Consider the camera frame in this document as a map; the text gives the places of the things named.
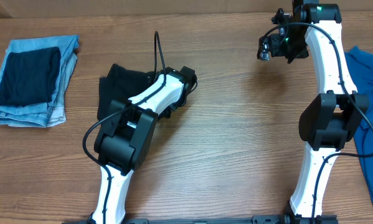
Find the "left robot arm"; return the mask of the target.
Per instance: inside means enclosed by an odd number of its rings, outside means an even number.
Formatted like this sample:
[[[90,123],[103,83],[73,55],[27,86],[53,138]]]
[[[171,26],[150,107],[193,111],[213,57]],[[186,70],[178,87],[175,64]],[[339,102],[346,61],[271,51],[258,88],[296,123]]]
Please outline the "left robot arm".
[[[101,81],[94,150],[102,182],[87,223],[121,223],[131,177],[146,158],[157,121],[184,106],[197,75],[188,67],[143,73],[113,65]]]

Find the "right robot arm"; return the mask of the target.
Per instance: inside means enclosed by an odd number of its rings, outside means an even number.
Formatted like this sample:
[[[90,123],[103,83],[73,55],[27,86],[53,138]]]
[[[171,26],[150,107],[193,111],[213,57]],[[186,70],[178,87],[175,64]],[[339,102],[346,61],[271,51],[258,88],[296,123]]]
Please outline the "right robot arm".
[[[332,167],[342,154],[369,107],[359,94],[342,55],[342,18],[337,4],[293,1],[293,12],[279,9],[269,30],[258,42],[257,58],[313,59],[317,96],[298,123],[305,143],[304,159],[296,189],[277,223],[337,223],[323,215],[322,202]]]

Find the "black t-shirt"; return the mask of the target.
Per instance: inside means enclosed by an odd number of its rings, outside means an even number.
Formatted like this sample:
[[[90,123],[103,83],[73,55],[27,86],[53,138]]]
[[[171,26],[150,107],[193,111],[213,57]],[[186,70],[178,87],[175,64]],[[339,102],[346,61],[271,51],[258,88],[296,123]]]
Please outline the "black t-shirt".
[[[113,64],[106,77],[99,79],[99,105],[97,119],[100,121],[110,115],[108,111],[112,100],[126,101],[148,89],[156,78],[156,73],[127,70]]]

